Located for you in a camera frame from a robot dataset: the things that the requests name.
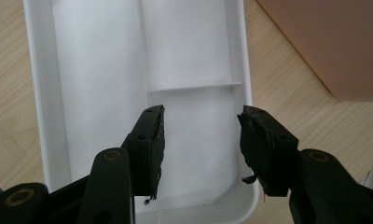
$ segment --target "wood grain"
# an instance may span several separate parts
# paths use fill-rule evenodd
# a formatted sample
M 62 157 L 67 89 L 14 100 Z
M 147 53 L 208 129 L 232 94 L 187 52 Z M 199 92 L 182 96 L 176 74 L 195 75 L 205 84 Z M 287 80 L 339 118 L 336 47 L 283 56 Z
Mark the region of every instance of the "wood grain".
M 254 105 L 332 153 L 359 180 L 373 167 L 373 103 L 340 101 L 256 0 L 245 1 Z M 23 7 L 0 0 L 0 187 L 43 182 Z M 246 223 L 292 223 L 287 198 L 264 198 Z

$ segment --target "wooden table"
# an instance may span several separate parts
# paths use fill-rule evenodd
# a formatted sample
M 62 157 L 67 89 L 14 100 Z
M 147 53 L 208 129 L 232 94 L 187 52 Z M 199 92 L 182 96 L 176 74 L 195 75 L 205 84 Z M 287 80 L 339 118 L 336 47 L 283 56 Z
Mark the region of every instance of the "wooden table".
M 373 103 L 335 98 L 256 2 L 245 1 L 254 105 L 356 179 L 373 167 Z M 21 0 L 0 0 L 0 187 L 43 182 Z M 292 223 L 288 198 L 264 198 L 246 223 Z

